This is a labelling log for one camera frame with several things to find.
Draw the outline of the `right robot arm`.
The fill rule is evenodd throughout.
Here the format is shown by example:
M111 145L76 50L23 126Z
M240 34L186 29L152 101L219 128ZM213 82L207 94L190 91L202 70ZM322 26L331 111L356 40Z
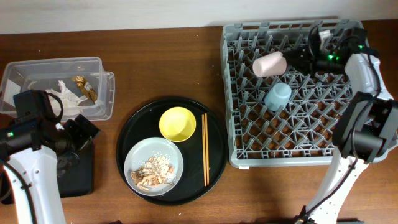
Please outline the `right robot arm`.
M390 148L397 131L397 101L380 73L380 55L366 43L367 32L351 35L323 51L329 30L311 28L307 45L284 53L287 63L315 78L317 72L342 73L354 97L333 130L330 167L314 199L295 217L296 223L336 223L340 208L360 174Z

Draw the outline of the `gold foil wrapper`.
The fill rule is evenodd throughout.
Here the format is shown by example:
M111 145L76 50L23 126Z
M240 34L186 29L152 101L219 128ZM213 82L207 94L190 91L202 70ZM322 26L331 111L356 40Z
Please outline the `gold foil wrapper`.
M93 103L96 103L98 95L85 77L75 76L72 77L72 81L76 83L77 87L83 93L84 96L86 96Z

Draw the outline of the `pink cup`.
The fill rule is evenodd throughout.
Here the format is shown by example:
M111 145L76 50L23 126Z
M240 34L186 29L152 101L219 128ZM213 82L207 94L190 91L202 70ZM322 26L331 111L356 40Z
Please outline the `pink cup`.
M283 75L287 69L287 61L282 52L273 52L256 59L252 69L257 77Z

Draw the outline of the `wooden chopstick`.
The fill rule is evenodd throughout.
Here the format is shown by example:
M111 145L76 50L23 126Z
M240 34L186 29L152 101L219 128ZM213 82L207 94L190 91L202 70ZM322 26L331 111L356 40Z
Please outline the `wooden chopstick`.
M210 159L209 159L209 143L208 143L208 115L204 114L205 121L205 154L206 154L206 185L210 184Z
M202 124L202 151L203 151L203 176L204 176L204 186L207 186L207 173L206 173L206 140L205 140L205 115L201 116Z

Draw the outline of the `grey plate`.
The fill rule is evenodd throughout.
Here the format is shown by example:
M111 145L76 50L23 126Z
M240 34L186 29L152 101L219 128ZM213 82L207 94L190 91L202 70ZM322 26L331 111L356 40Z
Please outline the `grey plate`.
M131 179L131 171L138 170L150 157L161 155L168 157L170 165L175 168L176 177L172 180L172 184L160 184L156 187L151 187L148 192L140 190ZM169 140L153 137L138 142L128 152L124 161L124 177L128 186L141 195L149 197L163 196L178 184L183 174L183 168L183 157L179 148Z

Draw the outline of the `white napkin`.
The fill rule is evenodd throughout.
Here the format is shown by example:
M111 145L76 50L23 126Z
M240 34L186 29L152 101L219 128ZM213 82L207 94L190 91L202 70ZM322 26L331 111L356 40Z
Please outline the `white napkin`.
M47 89L47 93L51 93L61 99L63 105L63 115L64 116L75 116L80 113L79 109L76 107L88 98L86 96L78 97L76 94L72 93L61 80L58 81L58 86L60 87L60 92L53 89Z

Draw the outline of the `blue cup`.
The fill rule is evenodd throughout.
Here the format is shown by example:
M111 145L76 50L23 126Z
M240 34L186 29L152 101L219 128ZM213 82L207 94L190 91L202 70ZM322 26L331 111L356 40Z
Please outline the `blue cup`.
M292 94L291 87L286 83L276 83L264 97L264 104L271 111L285 108Z

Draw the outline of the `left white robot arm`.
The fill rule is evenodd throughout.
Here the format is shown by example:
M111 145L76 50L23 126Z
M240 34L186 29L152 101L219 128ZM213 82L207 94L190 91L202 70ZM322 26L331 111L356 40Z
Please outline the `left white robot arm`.
M41 90L14 95L17 118L1 130L1 164L11 184L19 223L65 223L63 197L94 187L94 138L100 130L83 115L62 123Z

